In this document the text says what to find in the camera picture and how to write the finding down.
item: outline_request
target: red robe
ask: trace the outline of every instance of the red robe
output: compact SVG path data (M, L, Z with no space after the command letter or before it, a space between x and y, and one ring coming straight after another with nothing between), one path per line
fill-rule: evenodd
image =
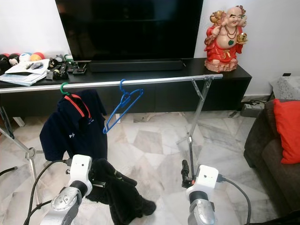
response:
M212 30L215 26L207 29L206 35L209 37L212 35ZM238 26L238 32L242 33L242 27ZM242 53L243 45L236 44L232 48L222 49L217 44L217 38L210 44L207 45L204 51L207 51L208 60L220 60L221 62L229 62L232 59L236 59L236 53Z

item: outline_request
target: sofa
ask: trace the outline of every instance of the sofa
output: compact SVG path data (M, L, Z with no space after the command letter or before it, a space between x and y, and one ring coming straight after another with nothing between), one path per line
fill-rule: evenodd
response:
M282 152L274 104L269 101L249 132L244 157L256 168L280 216L300 210L300 164L282 164Z

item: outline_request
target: white wall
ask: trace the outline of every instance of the white wall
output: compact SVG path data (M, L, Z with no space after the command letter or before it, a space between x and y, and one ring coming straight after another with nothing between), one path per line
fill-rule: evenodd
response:
M252 75L247 95L268 95L269 81L300 71L300 0L204 0L195 57L206 57L210 15L236 5L246 9L249 41L238 54ZM0 53L70 53L55 0L0 0Z
M247 15L243 31L249 41L243 54L237 54L239 65L253 77L246 95L268 95L270 80L283 73L300 75L300 0L204 0L195 57L206 57L211 13L236 5L242 5Z

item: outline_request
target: television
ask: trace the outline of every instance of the television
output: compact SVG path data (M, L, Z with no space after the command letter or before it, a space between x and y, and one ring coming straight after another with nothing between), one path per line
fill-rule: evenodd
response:
M75 61L194 56L203 0L56 0Z

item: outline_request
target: black cloth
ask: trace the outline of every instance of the black cloth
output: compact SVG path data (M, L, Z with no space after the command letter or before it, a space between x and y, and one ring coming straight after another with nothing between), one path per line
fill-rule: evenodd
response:
M45 158L62 159L65 151L107 158L107 135L103 134L106 111L96 90L64 96L40 133Z
M145 201L147 200L143 199L136 190L135 180L116 171L105 159L95 160L91 169L90 180L105 182L106 185L105 188L93 186L87 198L91 201L109 204L115 225L128 225L134 218L141 218L143 213L146 214ZM147 202L152 204L152 214L156 206L153 202Z

